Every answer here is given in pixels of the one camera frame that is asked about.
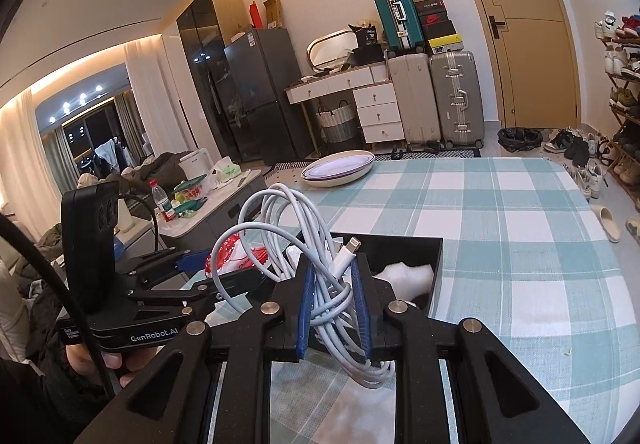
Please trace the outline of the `person's left hand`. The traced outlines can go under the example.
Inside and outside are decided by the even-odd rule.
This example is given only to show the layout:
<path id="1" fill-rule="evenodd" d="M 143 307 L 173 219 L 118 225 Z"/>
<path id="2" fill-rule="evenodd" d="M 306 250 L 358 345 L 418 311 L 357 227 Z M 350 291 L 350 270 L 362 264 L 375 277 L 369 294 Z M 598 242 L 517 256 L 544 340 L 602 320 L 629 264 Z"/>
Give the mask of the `person's left hand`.
<path id="1" fill-rule="evenodd" d="M 119 353 L 103 352 L 102 357 L 105 367 L 110 370 L 117 370 L 119 385 L 124 388 L 157 354 L 157 348 L 143 348 L 127 352 L 125 355 Z M 98 369 L 93 363 L 90 353 L 85 344 L 75 344 L 66 346 L 66 357 L 78 375 L 87 377 L 92 383 L 98 384 L 100 381 Z"/>

